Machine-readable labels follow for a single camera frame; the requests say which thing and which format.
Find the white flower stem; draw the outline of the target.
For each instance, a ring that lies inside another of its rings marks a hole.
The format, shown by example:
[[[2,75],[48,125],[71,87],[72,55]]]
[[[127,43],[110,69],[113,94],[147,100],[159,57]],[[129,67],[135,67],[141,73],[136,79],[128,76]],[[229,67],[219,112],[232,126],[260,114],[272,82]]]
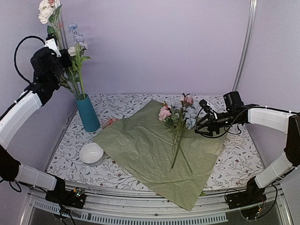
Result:
[[[52,34],[56,37],[59,48],[60,43],[57,37],[57,31],[54,27],[59,9],[54,8],[54,0],[42,0],[39,4],[38,10],[38,19],[42,24],[47,25],[47,35]]]
[[[85,89],[83,85],[83,74],[82,74],[83,63],[91,59],[91,57],[85,55],[87,49],[88,46],[85,41],[75,42],[74,46],[69,47],[68,49],[68,53],[70,54],[71,61],[72,61],[72,66],[71,66],[72,70],[77,73],[80,80],[78,86],[81,94],[85,94]]]

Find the white bowl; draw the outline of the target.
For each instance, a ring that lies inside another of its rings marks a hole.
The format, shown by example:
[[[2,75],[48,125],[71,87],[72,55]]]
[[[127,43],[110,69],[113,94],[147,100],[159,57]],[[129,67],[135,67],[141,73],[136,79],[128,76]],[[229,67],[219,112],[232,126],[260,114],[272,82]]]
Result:
[[[98,165],[104,155],[104,150],[97,143],[89,143],[84,145],[80,152],[80,160],[87,165]]]

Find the blue flower stem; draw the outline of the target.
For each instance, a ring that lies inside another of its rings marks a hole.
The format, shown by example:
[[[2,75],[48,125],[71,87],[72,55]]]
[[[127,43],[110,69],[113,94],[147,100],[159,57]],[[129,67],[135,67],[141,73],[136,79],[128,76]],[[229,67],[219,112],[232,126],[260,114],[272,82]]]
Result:
[[[68,25],[68,32],[72,34],[74,44],[68,49],[72,66],[68,68],[67,75],[69,82],[71,83],[71,88],[74,91],[74,96],[78,101],[80,101],[86,98],[83,85],[82,67],[83,63],[90,60],[91,57],[85,55],[88,45],[83,34],[78,32],[77,28],[77,23],[70,23]]]

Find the teal cylindrical vase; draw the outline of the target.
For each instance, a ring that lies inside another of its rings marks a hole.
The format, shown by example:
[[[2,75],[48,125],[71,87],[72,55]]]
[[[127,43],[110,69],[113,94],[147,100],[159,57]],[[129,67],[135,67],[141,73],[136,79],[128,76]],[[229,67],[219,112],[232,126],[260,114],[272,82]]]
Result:
[[[83,128],[87,132],[94,132],[98,130],[100,127],[100,122],[89,96],[87,94],[79,95],[76,98],[76,105],[83,124]]]

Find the floral patterned table mat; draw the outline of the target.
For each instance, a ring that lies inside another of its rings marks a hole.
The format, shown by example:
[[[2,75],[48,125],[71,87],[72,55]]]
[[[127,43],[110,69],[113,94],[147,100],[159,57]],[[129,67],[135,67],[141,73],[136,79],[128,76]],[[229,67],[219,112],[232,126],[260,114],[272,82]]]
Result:
[[[178,95],[163,94],[98,94],[92,95],[90,99],[100,123],[106,124],[109,119],[131,116],[152,99],[174,104],[179,98]],[[92,142],[95,135],[95,132],[89,133],[84,130],[79,113],[74,110],[55,146],[47,172],[68,181],[91,186],[147,191],[145,185],[110,157],[105,157],[96,166],[85,165],[80,160],[81,148]],[[248,179],[264,168],[244,126],[232,127],[224,145],[204,187],[205,191],[243,188]]]

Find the right aluminium frame post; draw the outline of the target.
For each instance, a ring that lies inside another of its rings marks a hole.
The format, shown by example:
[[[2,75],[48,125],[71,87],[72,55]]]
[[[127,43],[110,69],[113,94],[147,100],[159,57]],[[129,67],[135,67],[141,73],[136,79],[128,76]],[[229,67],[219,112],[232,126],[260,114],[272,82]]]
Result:
[[[244,71],[244,67],[246,64],[247,60],[247,55],[248,55],[248,50],[249,46],[251,43],[251,37],[254,29],[254,24],[255,24],[255,15],[257,11],[257,0],[251,0],[250,1],[250,6],[249,6],[249,11],[248,11],[248,19],[247,19],[247,26],[246,26],[246,33],[244,37],[244,42],[243,42],[243,47],[242,47],[242,52],[240,56],[240,61],[238,64],[238,69],[237,73],[234,79],[232,91],[238,91],[241,80],[242,80],[242,75]]]

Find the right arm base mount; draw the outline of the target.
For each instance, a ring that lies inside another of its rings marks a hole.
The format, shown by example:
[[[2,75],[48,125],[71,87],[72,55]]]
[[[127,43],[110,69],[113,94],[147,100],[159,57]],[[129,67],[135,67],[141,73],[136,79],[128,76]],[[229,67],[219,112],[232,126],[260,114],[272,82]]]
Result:
[[[246,207],[266,201],[265,188],[246,188],[245,191],[235,189],[233,193],[225,193],[225,202],[229,209]]]

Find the pink rose stem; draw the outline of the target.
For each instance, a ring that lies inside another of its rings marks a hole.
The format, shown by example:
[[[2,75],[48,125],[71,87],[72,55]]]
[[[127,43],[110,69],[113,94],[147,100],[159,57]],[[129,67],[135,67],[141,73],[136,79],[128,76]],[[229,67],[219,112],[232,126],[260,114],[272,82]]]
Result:
[[[188,129],[186,126],[188,117],[186,116],[188,109],[192,108],[194,104],[193,98],[190,94],[182,93],[180,99],[180,106],[175,107],[167,104],[165,101],[162,103],[162,107],[158,114],[158,120],[164,122],[167,128],[170,129],[173,135],[172,150],[171,150],[171,165],[169,172],[174,168],[178,153],[181,152],[189,171],[193,174],[192,168],[185,156],[185,153],[181,147],[181,141]]]

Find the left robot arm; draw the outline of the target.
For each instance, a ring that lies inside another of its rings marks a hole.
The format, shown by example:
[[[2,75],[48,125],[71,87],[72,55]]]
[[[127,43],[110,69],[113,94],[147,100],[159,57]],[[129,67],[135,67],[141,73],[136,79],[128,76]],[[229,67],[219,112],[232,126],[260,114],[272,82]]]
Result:
[[[59,203],[66,203],[70,194],[64,180],[27,166],[14,159],[7,151],[15,134],[28,118],[44,106],[60,88],[60,78],[72,65],[66,49],[43,47],[30,60],[34,69],[31,82],[21,96],[0,117],[0,176],[2,180],[26,184],[51,191]]]

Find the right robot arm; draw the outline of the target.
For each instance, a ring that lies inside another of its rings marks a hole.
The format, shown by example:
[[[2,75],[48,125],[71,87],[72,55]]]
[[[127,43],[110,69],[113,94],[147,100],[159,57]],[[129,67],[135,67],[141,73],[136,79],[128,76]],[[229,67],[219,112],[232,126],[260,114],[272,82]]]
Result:
[[[247,104],[267,105],[284,110],[300,110],[300,97],[294,94],[269,91],[240,90]],[[286,135],[280,131],[259,125],[246,125],[242,133],[234,136],[231,130],[225,140],[213,171],[203,192],[229,188],[243,189],[246,180],[262,171],[277,159],[286,145]]]

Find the beige printed ribbon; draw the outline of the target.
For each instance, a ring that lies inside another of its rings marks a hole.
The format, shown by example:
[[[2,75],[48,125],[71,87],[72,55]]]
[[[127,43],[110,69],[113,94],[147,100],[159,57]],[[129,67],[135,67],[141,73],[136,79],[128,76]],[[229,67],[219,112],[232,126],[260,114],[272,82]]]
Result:
[[[243,143],[243,138],[238,137],[238,136],[227,136],[227,139],[232,142]]]

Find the aluminium front rail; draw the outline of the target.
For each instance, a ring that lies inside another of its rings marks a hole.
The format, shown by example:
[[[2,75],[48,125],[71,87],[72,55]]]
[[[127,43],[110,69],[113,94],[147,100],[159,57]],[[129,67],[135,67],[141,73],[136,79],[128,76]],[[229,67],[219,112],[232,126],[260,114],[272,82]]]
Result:
[[[45,193],[30,189],[20,223],[22,225],[292,225],[287,201],[279,184],[265,189],[266,201],[230,209],[225,196],[235,189],[206,191],[193,209],[186,211],[151,191],[90,186],[82,188],[86,201],[82,209],[60,213],[59,205],[45,200]]]

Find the pink flower stem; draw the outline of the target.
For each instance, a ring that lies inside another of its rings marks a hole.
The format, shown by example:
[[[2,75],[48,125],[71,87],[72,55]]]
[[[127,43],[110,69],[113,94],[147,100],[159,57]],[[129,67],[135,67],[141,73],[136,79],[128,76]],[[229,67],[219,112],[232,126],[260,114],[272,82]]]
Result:
[[[80,100],[80,89],[78,83],[80,82],[79,77],[76,72],[68,67],[64,71],[64,75],[60,77],[60,85],[70,91],[76,98]]]

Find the blue hydrangea stem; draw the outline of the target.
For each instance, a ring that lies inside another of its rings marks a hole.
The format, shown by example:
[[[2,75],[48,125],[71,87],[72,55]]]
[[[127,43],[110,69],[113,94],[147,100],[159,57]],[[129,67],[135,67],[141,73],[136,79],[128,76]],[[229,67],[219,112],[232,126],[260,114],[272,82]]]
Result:
[[[181,153],[189,171],[193,174],[193,170],[181,147],[185,132],[193,128],[196,124],[196,112],[193,104],[194,102],[191,97],[183,97],[180,99],[180,105],[171,106],[171,116],[168,117],[168,122],[171,123],[169,128],[173,134],[173,141],[169,172],[174,168],[177,156]]]

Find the green tissue paper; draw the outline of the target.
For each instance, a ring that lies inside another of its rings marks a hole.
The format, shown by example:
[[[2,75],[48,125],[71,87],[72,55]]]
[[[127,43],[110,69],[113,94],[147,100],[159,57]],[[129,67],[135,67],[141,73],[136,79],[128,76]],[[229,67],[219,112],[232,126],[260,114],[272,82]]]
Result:
[[[190,211],[224,149],[225,137],[209,139],[187,130],[173,161],[174,137],[158,119],[161,107],[160,102],[151,100],[129,118],[109,125],[93,140],[146,187]]]

